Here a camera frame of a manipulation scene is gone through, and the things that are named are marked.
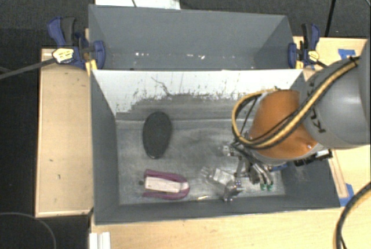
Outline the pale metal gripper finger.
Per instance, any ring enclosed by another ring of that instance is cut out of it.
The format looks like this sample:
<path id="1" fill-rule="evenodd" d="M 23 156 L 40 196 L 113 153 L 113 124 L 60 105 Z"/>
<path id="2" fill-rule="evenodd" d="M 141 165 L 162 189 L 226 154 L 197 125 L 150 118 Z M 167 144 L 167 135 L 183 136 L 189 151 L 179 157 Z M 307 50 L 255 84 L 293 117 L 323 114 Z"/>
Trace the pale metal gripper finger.
<path id="1" fill-rule="evenodd" d="M 222 200 L 224 202 L 231 202 L 244 190 L 245 189 L 243 188 L 240 180 L 231 180 L 226 184 L 224 188 Z"/>
<path id="2" fill-rule="evenodd" d="M 207 180 L 207 182 L 213 184 L 227 185 L 230 181 L 234 180 L 234 176 L 220 168 L 208 168 L 203 167 L 201 169 L 201 175 Z"/>

